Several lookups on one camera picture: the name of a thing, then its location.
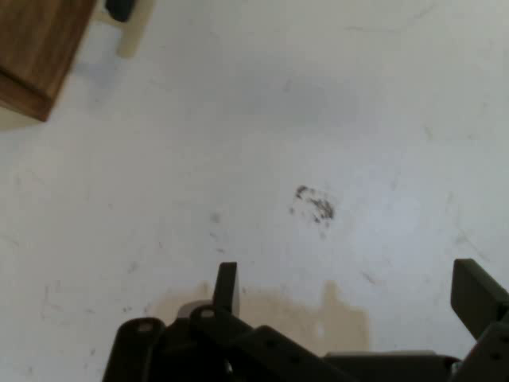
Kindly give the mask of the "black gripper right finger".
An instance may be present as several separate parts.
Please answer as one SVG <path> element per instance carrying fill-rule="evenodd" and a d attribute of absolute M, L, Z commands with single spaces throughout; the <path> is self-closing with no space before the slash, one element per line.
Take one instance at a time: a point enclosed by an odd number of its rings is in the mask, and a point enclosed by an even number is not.
<path fill-rule="evenodd" d="M 508 380 L 508 292 L 475 260 L 453 264 L 451 306 L 476 343 L 453 381 Z"/>

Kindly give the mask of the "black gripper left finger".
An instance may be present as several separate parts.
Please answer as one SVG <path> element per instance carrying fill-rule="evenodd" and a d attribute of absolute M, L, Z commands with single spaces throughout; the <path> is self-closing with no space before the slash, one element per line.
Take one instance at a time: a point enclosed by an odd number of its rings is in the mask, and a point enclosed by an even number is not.
<path fill-rule="evenodd" d="M 212 300 L 165 325 L 132 319 L 115 336 L 105 381 L 344 381 L 338 368 L 275 329 L 238 318 L 236 263 L 221 263 Z"/>

